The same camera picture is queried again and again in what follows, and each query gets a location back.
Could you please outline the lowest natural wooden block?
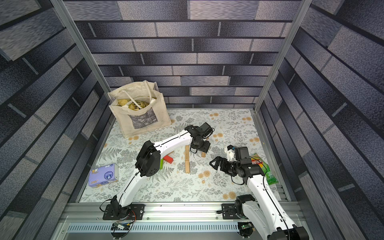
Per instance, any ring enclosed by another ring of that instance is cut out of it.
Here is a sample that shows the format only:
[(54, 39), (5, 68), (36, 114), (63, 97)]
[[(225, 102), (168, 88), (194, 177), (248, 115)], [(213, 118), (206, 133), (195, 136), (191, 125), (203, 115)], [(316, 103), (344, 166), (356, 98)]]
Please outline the lowest natural wooden block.
[(185, 154), (187, 155), (190, 152), (190, 145), (185, 147)]

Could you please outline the natural block with engraved numbers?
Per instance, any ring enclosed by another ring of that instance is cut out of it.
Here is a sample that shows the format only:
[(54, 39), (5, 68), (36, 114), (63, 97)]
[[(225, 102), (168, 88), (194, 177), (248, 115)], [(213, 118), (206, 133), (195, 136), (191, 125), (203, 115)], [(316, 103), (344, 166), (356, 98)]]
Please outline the natural block with engraved numbers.
[(188, 164), (190, 162), (190, 152), (185, 153), (185, 163)]

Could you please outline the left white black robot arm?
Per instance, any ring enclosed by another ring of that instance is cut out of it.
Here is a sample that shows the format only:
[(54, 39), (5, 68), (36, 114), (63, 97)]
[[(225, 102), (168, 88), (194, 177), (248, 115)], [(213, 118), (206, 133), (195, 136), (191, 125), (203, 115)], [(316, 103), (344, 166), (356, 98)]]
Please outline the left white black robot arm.
[(187, 146), (187, 151), (207, 153), (210, 142), (207, 138), (214, 132), (208, 123), (198, 126), (187, 126), (180, 133), (160, 142), (146, 141), (137, 158), (133, 175), (125, 186), (111, 199), (110, 206), (113, 215), (117, 216), (128, 208), (133, 202), (137, 191), (148, 177), (155, 175), (160, 169), (161, 159), (174, 150)]

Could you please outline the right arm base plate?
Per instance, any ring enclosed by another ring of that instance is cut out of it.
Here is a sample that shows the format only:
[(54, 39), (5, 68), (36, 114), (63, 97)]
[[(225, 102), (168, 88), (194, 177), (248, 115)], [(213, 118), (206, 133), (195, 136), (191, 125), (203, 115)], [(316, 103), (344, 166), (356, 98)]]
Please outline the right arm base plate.
[(237, 209), (235, 209), (234, 203), (227, 203), (221, 205), (220, 212), (222, 213), (222, 217), (224, 220), (240, 220), (247, 219), (247, 217), (238, 215)]

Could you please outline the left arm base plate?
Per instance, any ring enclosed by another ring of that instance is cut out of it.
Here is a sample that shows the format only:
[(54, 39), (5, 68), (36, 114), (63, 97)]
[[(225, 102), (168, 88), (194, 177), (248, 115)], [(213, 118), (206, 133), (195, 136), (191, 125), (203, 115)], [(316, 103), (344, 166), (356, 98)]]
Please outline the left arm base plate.
[(103, 220), (142, 220), (145, 206), (144, 204), (132, 204), (115, 211), (113, 206), (109, 204), (104, 212)]

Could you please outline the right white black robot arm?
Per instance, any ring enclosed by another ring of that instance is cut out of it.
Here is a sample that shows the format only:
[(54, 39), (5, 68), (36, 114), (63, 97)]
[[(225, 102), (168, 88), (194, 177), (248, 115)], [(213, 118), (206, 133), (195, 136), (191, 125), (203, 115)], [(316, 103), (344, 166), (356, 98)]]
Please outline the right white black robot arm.
[(235, 209), (240, 218), (250, 220), (263, 240), (308, 240), (304, 227), (299, 227), (289, 217), (274, 196), (266, 179), (266, 173), (252, 158), (228, 161), (216, 157), (210, 166), (231, 177), (240, 177), (253, 195), (238, 196)]

